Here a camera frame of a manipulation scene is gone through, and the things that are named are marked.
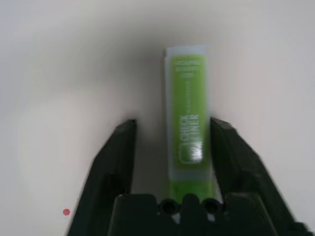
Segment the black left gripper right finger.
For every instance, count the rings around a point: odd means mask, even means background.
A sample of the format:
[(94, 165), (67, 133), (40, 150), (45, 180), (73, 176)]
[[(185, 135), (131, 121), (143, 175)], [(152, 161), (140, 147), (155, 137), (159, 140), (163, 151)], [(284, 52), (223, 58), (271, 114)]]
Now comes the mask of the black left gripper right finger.
[(224, 213), (243, 235), (313, 236), (292, 216), (259, 155), (228, 122), (211, 118), (213, 165)]

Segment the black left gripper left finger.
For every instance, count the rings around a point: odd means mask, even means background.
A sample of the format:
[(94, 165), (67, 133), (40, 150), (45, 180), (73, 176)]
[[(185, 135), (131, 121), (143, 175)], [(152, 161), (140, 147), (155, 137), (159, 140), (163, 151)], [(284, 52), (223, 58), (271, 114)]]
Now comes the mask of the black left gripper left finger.
[(136, 120), (126, 120), (96, 155), (68, 229), (69, 236), (107, 235), (115, 199), (131, 190), (136, 134)]

